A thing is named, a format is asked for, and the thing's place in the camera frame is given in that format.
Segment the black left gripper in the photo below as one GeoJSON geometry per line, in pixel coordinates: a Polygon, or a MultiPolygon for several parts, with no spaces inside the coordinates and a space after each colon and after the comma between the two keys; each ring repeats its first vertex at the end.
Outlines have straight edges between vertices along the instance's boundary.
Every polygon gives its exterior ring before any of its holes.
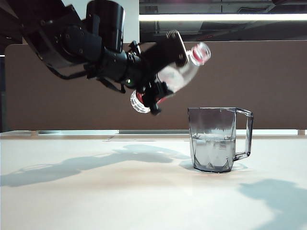
{"type": "Polygon", "coordinates": [[[189,58],[177,30],[168,31],[164,39],[143,52],[140,45],[142,43],[137,41],[129,44],[127,67],[121,84],[129,89],[145,91],[144,106],[150,109],[152,115],[158,115],[161,112],[158,102],[168,96],[168,88],[165,82],[153,82],[155,74],[172,63],[183,67],[189,63],[189,58]]]}

